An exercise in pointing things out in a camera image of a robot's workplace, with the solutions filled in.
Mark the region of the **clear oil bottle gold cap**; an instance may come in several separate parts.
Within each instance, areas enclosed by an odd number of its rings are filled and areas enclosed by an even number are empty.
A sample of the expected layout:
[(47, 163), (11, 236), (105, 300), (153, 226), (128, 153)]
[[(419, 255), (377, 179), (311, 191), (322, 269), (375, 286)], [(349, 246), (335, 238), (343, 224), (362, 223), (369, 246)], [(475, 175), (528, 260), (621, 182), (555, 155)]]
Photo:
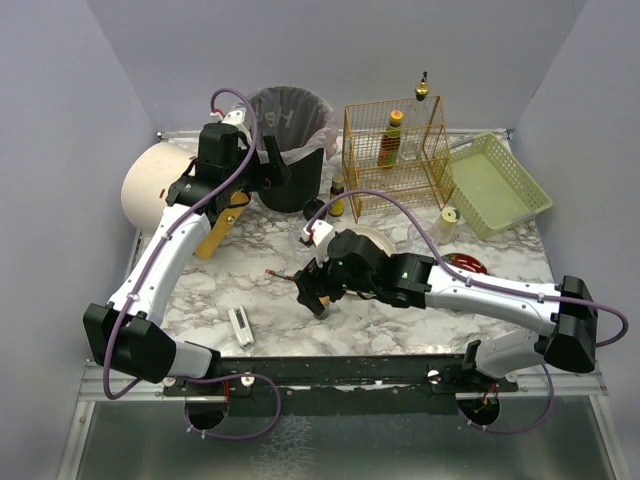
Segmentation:
[(414, 97), (406, 110), (403, 122), (404, 137), (401, 143), (399, 160), (402, 164), (413, 163), (419, 160), (420, 146), (425, 133), (425, 126), (429, 124), (429, 107), (427, 96), (430, 87), (428, 84), (428, 72), (422, 73), (422, 78), (414, 88)]

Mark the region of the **green sauce bottle yellow cap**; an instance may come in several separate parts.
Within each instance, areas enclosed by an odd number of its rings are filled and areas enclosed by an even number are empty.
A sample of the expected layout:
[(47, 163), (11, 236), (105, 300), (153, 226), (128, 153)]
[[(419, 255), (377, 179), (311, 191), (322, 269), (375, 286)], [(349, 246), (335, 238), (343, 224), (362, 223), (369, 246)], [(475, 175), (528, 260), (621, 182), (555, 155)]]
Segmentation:
[(379, 147), (377, 165), (381, 168), (391, 168), (395, 163), (401, 145), (401, 133), (404, 114), (400, 110), (393, 110), (382, 135)]

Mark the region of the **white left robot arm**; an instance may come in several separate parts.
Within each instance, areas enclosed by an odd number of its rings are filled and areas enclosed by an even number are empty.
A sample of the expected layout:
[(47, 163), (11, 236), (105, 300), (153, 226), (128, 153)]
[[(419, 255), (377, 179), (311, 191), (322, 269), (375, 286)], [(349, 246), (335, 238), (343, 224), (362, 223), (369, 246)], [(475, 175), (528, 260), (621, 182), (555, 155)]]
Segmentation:
[(197, 246), (232, 207), (234, 194), (282, 186), (289, 169), (272, 135), (262, 137), (252, 108), (241, 107), (203, 127), (198, 151), (170, 185), (159, 225), (138, 264), (103, 305), (90, 304), (83, 324), (94, 360), (157, 383), (166, 377), (211, 378), (219, 353), (177, 342), (161, 324), (176, 283)]

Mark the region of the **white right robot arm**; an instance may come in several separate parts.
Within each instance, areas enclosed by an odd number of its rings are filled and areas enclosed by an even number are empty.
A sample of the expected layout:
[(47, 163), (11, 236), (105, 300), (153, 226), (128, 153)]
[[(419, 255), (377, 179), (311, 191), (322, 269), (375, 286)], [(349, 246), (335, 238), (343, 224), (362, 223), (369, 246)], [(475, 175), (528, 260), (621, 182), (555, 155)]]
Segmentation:
[(591, 373), (596, 364), (598, 313), (585, 282), (567, 276), (558, 284), (526, 284), (461, 269), (432, 257), (387, 254), (351, 229), (325, 221), (305, 226), (300, 241), (315, 257), (296, 272), (297, 300), (315, 315), (324, 299), (352, 291), (394, 308), (450, 309), (518, 326), (498, 339), (474, 341), (464, 370), (486, 379), (548, 364), (571, 373)]

